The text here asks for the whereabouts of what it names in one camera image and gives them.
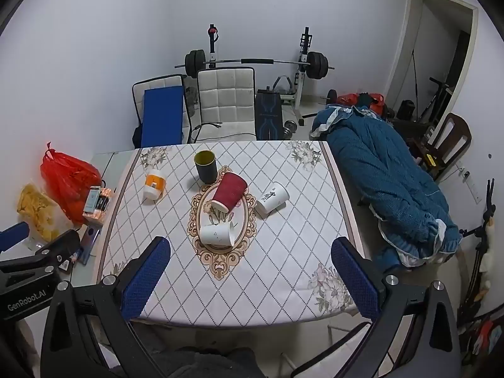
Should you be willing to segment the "red ribbed paper cup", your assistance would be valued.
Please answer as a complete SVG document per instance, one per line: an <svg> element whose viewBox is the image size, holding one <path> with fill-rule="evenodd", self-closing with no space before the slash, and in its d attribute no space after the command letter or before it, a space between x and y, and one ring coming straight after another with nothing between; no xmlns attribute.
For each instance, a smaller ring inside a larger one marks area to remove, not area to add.
<svg viewBox="0 0 504 378"><path fill-rule="evenodd" d="M230 213L241 200L247 182L234 172L226 172L211 201L211 206L222 213Z"/></svg>

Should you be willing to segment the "plain white paper cup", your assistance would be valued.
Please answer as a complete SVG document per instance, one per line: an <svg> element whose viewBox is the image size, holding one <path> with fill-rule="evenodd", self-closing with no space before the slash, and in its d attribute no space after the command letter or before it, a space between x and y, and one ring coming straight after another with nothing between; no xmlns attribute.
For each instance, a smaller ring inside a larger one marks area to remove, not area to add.
<svg viewBox="0 0 504 378"><path fill-rule="evenodd" d="M235 244L231 222L209 224L200 228L200 241L204 245L231 248Z"/></svg>

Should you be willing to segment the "orange and white cup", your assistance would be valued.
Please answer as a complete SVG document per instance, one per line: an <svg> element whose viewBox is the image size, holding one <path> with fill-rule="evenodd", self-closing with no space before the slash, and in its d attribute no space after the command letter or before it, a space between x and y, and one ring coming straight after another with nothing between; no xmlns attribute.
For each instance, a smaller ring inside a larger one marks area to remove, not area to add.
<svg viewBox="0 0 504 378"><path fill-rule="evenodd" d="M163 173L157 169L150 169L147 172L144 182L144 199L158 201L166 186L166 179Z"/></svg>

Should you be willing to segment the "white paper cup with calligraphy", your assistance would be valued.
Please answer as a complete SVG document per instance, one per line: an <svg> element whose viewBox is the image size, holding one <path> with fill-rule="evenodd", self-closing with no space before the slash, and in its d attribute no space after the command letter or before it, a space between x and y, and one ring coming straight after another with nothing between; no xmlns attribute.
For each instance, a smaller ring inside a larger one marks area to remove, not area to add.
<svg viewBox="0 0 504 378"><path fill-rule="evenodd" d="M269 214L289 201L289 192L282 183L272 183L264 194L257 199L256 209L259 213Z"/></svg>

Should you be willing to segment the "dark green yellow-lined cup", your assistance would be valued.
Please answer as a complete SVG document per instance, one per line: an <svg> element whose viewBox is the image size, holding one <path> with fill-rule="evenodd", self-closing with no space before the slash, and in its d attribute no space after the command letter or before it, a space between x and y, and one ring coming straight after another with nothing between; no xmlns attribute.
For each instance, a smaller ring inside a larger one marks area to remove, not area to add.
<svg viewBox="0 0 504 378"><path fill-rule="evenodd" d="M217 180L218 170L215 154L212 151L205 149L196 153L194 162L198 176L203 183L212 184Z"/></svg>

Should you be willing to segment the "blue smartphone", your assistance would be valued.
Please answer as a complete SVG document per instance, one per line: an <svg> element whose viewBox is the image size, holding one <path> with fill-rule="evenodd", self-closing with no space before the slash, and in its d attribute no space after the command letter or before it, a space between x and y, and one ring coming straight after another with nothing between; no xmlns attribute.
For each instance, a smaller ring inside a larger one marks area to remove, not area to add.
<svg viewBox="0 0 504 378"><path fill-rule="evenodd" d="M84 232L78 252L78 262L82 265L87 265L91 251L94 248L98 236L100 236L101 229L101 225L89 225Z"/></svg>

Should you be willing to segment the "yellow snack bag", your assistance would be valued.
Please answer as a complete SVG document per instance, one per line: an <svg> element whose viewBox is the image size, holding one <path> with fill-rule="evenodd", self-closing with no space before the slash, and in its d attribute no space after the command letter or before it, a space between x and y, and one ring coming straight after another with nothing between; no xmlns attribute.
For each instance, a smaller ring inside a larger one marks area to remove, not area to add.
<svg viewBox="0 0 504 378"><path fill-rule="evenodd" d="M21 191L16 211L45 242L52 242L60 232L55 227L55 202L37 186L28 183Z"/></svg>

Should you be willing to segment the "orange tissue pack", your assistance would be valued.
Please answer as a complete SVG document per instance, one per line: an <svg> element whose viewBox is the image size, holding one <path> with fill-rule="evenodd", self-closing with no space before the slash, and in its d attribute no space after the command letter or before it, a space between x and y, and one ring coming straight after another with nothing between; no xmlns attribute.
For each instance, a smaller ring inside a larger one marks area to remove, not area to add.
<svg viewBox="0 0 504 378"><path fill-rule="evenodd" d="M91 186L84 204L84 221L88 224L103 225L108 206L113 197L114 191L112 189Z"/></svg>

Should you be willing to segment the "teal blue quilt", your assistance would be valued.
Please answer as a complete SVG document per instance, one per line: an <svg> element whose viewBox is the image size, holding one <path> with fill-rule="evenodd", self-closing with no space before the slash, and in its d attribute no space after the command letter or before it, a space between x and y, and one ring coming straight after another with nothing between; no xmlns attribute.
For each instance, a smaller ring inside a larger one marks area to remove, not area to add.
<svg viewBox="0 0 504 378"><path fill-rule="evenodd" d="M328 142L378 219L386 242L374 257L381 270L441 264L456 253L461 234L445 196L401 136L371 109L331 105L316 115L310 137Z"/></svg>

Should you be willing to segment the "red plastic bag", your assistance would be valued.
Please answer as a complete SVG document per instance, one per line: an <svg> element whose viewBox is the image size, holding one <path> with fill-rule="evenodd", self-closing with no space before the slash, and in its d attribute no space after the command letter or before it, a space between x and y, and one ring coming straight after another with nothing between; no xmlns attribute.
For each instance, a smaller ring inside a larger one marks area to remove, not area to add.
<svg viewBox="0 0 504 378"><path fill-rule="evenodd" d="M57 152L47 143L40 165L49 197L61 207L74 224L84 224L84 204L92 186L102 183L95 166L63 152Z"/></svg>

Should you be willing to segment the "white floral diamond tablecloth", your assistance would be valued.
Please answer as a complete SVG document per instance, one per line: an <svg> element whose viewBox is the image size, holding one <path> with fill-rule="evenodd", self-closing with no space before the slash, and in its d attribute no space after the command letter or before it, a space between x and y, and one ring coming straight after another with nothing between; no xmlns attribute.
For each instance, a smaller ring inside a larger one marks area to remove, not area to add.
<svg viewBox="0 0 504 378"><path fill-rule="evenodd" d="M171 258L145 321L246 328L318 320L355 307L331 243L360 246L325 142L214 142L112 156L114 190L93 281L118 275L156 236Z"/></svg>

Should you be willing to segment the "black tripod stand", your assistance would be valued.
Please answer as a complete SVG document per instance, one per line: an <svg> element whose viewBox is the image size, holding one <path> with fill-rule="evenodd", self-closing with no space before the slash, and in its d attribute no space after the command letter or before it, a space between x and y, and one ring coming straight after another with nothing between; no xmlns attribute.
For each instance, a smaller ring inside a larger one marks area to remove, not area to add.
<svg viewBox="0 0 504 378"><path fill-rule="evenodd" d="M489 179L486 186L485 210L482 215L483 221L479 227L472 230L461 230L463 237L476 236L479 243L476 245L475 260L472 274L468 283L467 294L461 301L457 312L457 325L461 327L470 321L478 313L485 295L491 288L490 274L494 266L495 244L495 210L492 201L495 180Z"/></svg>

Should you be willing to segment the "dark wooden chair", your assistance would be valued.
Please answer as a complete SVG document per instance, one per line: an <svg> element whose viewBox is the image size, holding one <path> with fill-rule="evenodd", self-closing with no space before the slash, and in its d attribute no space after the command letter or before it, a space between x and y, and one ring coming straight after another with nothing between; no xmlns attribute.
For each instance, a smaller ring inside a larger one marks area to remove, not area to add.
<svg viewBox="0 0 504 378"><path fill-rule="evenodd" d="M407 145L420 166L437 181L469 148L472 134L467 122L454 113L448 113L432 143L408 139Z"/></svg>

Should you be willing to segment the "red bag behind quilt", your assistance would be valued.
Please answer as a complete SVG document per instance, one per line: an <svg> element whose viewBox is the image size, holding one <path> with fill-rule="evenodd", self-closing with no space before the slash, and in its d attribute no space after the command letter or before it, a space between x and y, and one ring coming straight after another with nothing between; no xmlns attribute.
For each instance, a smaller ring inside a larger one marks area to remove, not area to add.
<svg viewBox="0 0 504 378"><path fill-rule="evenodd" d="M339 96L336 103L346 106L368 107L378 116L384 111L384 96L380 93L350 93Z"/></svg>

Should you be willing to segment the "chair with blue cushion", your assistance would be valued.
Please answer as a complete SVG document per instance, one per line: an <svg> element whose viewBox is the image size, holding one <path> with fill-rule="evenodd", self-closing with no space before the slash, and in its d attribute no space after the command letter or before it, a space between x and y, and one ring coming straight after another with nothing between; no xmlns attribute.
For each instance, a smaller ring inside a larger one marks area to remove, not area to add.
<svg viewBox="0 0 504 378"><path fill-rule="evenodd" d="M185 76L170 74L139 81L132 86L138 127L134 148L185 144L191 141L191 120Z"/></svg>

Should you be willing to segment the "black blue-patterned bag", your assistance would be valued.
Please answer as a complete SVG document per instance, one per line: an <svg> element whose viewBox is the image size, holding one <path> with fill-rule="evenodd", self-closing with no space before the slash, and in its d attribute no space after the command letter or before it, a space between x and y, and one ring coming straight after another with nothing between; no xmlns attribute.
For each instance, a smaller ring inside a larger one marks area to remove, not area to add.
<svg viewBox="0 0 504 378"><path fill-rule="evenodd" d="M257 140L283 140L284 122L280 94L258 90L255 97L255 135Z"/></svg>

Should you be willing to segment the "white quilted chair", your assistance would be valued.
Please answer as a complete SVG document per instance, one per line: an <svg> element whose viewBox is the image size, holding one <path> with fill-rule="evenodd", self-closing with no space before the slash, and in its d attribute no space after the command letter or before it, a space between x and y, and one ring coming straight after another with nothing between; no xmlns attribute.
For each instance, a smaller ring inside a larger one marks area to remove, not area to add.
<svg viewBox="0 0 504 378"><path fill-rule="evenodd" d="M195 142L247 141L255 135L255 70L249 66L197 74L200 122Z"/></svg>

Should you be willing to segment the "barbell with black plates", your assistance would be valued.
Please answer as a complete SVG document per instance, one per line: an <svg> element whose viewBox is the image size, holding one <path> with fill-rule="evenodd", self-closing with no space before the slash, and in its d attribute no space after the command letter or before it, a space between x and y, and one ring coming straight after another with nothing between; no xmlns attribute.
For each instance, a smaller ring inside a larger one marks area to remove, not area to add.
<svg viewBox="0 0 504 378"><path fill-rule="evenodd" d="M207 67L217 64L250 64L250 65L274 65L289 64L299 66L302 72L311 79L322 79L328 74L329 70L334 70L329 65L327 57L319 52L308 52L306 60L274 60L270 58L240 58L224 60L207 60L205 52L202 49L194 49L185 56L183 64L176 65L175 68L183 68L185 73L191 78L195 78L197 73Z"/></svg>

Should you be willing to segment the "white weight bench rack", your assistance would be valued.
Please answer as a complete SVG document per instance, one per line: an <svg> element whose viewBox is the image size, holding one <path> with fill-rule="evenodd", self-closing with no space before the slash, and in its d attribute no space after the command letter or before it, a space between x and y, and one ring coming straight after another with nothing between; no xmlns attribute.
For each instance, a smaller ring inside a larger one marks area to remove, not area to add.
<svg viewBox="0 0 504 378"><path fill-rule="evenodd" d="M209 26L208 34L209 34L209 48L210 48L209 60L219 60L217 58L216 52L215 52L215 45L219 39L219 32L214 24L211 24ZM301 33L298 60L306 60L307 59L307 53L308 53L308 49L311 46L312 37L313 36L309 33L309 27L306 26L304 28L304 31ZM294 77L294 82L293 82L295 93L286 97L286 101L288 101L289 104L291 105L292 111L295 115L296 122L299 126L304 126L305 119L307 118L307 115L301 114L301 109L300 109L302 90L304 87L305 79L306 79L306 73L302 72L300 67L297 66L297 70L295 72L295 77Z"/></svg>

